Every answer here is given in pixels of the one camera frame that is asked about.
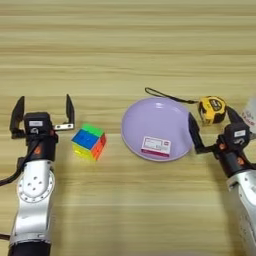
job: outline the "black strap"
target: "black strap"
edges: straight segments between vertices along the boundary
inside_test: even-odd
[[[187,104],[195,104],[195,103],[198,103],[198,101],[196,100],[184,100],[184,99],[180,99],[180,98],[176,98],[176,97],[173,97],[173,96],[170,96],[168,94],[165,94],[165,93],[162,93],[162,92],[159,92],[155,89],[152,89],[150,87],[145,87],[145,92],[152,95],[152,96],[156,96],[156,97],[163,97],[163,98],[169,98],[171,100],[175,100],[175,101],[178,101],[178,102],[182,102],[182,103],[187,103]]]
[[[231,107],[226,107],[230,123],[244,123],[243,118]]]

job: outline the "colorful cube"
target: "colorful cube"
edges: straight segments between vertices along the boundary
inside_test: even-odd
[[[73,149],[78,155],[91,160],[98,160],[106,144],[103,130],[84,124],[72,139]]]

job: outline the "yellow tape measure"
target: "yellow tape measure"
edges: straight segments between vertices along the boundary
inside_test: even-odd
[[[173,97],[155,89],[146,87],[145,91],[156,97],[165,97],[178,102],[187,104],[198,104],[198,112],[204,124],[211,125],[220,123],[224,120],[226,115],[226,103],[223,99],[216,96],[207,96],[197,100],[184,100],[177,97]]]
[[[203,97],[198,102],[198,112],[204,124],[221,123],[226,115],[226,103],[216,96]]]

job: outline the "cable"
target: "cable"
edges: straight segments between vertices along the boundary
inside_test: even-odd
[[[198,101],[196,100],[184,100],[184,99],[180,99],[180,98],[176,98],[176,97],[173,97],[171,95],[168,95],[168,94],[165,94],[165,93],[162,93],[162,92],[159,92],[155,89],[152,89],[150,87],[145,87],[145,92],[152,95],[152,96],[156,96],[156,97],[163,97],[163,98],[169,98],[171,100],[175,100],[175,101],[178,101],[178,102],[183,102],[183,103],[187,103],[187,104],[195,104],[195,103],[198,103]]]
[[[41,140],[38,140],[36,142],[36,144],[34,145],[34,147],[31,148],[31,150],[24,157],[22,163],[18,166],[17,170],[15,171],[15,173],[13,175],[11,175],[10,177],[8,177],[6,179],[0,180],[0,186],[4,186],[4,185],[7,185],[9,183],[12,183],[13,181],[15,181],[20,176],[25,163],[28,161],[30,156],[34,153],[35,149],[37,148],[37,146],[39,145],[40,142],[41,142]]]
[[[6,240],[9,241],[11,238],[10,235],[0,234],[0,240]]]

